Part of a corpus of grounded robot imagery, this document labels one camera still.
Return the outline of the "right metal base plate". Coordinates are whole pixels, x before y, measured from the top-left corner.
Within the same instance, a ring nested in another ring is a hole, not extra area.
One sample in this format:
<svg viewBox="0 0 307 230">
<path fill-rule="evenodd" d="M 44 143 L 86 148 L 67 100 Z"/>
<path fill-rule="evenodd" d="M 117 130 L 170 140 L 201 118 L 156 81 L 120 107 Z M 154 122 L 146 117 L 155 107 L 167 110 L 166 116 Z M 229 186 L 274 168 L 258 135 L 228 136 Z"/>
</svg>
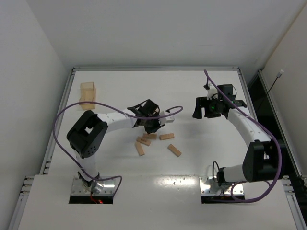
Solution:
<svg viewBox="0 0 307 230">
<path fill-rule="evenodd" d="M 199 183 L 201 196 L 230 196 L 232 188 L 233 195 L 244 196 L 242 184 L 234 186 L 234 183 L 225 183 L 219 186 L 212 176 L 200 176 Z"/>
</svg>

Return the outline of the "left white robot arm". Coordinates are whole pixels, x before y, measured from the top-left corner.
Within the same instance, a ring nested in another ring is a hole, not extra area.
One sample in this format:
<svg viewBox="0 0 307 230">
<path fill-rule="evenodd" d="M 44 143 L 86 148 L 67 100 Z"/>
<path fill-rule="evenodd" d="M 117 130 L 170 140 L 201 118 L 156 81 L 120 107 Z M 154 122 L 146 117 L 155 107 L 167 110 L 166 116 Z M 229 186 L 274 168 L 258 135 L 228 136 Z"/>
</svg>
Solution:
<svg viewBox="0 0 307 230">
<path fill-rule="evenodd" d="M 93 186 L 94 178 L 99 179 L 94 154 L 98 151 L 105 134 L 123 128 L 143 126 L 147 134 L 155 133 L 166 123 L 169 112 L 160 112 L 159 106 L 151 100 L 128 107 L 122 113 L 96 114 L 88 110 L 82 114 L 67 134 L 70 147 L 81 165 L 78 176 L 86 187 Z"/>
</svg>

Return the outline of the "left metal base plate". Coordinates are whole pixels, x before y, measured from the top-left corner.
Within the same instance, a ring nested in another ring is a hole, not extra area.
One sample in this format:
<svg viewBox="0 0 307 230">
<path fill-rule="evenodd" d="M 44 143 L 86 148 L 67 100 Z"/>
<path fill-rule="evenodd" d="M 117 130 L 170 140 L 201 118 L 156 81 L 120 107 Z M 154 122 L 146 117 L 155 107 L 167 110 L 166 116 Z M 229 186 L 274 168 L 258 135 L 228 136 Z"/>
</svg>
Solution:
<svg viewBox="0 0 307 230">
<path fill-rule="evenodd" d="M 72 196 L 112 196 L 114 191 L 114 180 L 93 182 L 88 186 L 79 177 L 74 177 L 71 186 Z"/>
</svg>

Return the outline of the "wood block with print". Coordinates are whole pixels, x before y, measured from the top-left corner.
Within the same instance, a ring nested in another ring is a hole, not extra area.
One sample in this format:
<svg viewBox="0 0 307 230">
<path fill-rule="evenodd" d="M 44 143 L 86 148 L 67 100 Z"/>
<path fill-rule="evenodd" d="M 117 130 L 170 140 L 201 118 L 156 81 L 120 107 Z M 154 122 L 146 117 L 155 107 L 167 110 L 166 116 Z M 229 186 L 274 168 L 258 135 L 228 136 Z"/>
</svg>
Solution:
<svg viewBox="0 0 307 230">
<path fill-rule="evenodd" d="M 151 144 L 151 141 L 146 139 L 146 138 L 137 137 L 136 141 L 140 142 L 141 144 L 144 144 L 146 146 L 150 146 L 150 144 Z"/>
</svg>

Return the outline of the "metal base plate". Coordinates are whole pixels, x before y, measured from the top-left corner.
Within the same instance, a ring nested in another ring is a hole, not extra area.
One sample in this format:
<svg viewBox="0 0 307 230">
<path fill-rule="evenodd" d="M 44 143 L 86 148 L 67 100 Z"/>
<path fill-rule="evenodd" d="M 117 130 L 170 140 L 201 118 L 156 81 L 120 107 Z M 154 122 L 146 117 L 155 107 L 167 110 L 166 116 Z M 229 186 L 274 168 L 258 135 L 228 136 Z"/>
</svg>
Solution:
<svg viewBox="0 0 307 230">
<path fill-rule="evenodd" d="M 74 177 L 71 186 L 72 196 L 112 196 L 114 191 L 114 180 L 93 182 L 88 186 L 79 177 Z"/>
<path fill-rule="evenodd" d="M 200 176 L 199 183 L 201 196 L 230 196 L 232 188 L 233 195 L 244 196 L 242 184 L 234 186 L 234 183 L 225 183 L 219 186 L 212 176 Z"/>
</svg>

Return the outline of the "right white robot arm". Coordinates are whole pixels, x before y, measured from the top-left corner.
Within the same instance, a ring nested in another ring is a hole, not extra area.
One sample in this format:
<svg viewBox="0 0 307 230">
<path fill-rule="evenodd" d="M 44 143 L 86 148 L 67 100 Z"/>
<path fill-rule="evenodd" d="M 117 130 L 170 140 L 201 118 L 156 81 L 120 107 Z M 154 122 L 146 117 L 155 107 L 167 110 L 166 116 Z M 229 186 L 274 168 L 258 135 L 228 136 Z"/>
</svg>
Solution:
<svg viewBox="0 0 307 230">
<path fill-rule="evenodd" d="M 237 129 L 248 150 L 242 164 L 220 168 L 216 174 L 219 186 L 236 182 L 260 182 L 284 176 L 283 156 L 286 147 L 275 143 L 262 128 L 252 122 L 243 100 L 236 99 L 233 85 L 204 85 L 208 94 L 196 99 L 193 118 L 224 116 Z"/>
</svg>

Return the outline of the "wood block numbered twelve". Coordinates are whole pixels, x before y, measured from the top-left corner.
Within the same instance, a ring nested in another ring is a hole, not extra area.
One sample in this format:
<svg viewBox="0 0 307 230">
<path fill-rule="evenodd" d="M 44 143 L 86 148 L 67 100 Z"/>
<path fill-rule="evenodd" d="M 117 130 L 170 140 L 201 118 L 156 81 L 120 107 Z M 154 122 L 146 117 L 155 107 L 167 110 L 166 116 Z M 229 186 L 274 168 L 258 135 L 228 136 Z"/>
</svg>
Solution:
<svg viewBox="0 0 307 230">
<path fill-rule="evenodd" d="M 156 140 L 157 139 L 157 134 L 155 134 L 155 133 L 151 133 L 151 134 L 144 133 L 142 137 L 145 138 L 145 139 Z"/>
</svg>

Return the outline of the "aluminium table frame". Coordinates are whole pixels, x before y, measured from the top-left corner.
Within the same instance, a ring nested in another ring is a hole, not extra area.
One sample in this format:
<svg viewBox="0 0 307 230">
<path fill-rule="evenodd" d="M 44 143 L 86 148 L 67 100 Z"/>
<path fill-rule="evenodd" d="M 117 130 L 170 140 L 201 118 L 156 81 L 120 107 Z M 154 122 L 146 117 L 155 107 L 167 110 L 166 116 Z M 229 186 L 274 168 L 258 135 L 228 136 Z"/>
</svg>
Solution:
<svg viewBox="0 0 307 230">
<path fill-rule="evenodd" d="M 253 204 L 204 204 L 199 177 L 213 161 L 221 167 L 241 164 L 247 146 L 224 117 L 192 118 L 196 98 L 205 96 L 203 68 L 77 68 L 69 77 L 62 106 L 80 98 L 80 84 L 92 81 L 97 101 L 125 109 L 146 99 L 162 110 L 181 105 L 175 121 L 159 130 L 174 133 L 155 140 L 139 156 L 135 141 L 143 128 L 105 136 L 96 153 L 104 176 L 123 180 L 112 204 L 71 204 L 77 166 L 51 142 L 47 174 L 36 175 L 21 217 L 21 230 L 296 230 L 306 227 L 295 196 L 279 181 Z M 177 157 L 167 147 L 182 154 Z"/>
</svg>

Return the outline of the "wooden block box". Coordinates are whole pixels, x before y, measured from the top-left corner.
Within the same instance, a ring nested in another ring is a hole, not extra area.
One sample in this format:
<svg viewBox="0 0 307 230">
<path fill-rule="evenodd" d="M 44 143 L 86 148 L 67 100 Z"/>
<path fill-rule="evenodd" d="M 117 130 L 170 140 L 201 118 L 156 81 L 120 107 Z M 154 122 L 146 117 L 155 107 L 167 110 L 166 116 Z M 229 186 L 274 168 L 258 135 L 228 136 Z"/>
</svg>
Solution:
<svg viewBox="0 0 307 230">
<path fill-rule="evenodd" d="M 96 87 L 94 85 L 94 82 L 84 82 L 80 84 L 80 92 L 81 97 L 79 99 L 79 102 L 85 102 L 80 104 L 80 107 L 82 110 L 93 110 L 95 109 L 95 104 L 90 102 L 96 101 Z"/>
</svg>

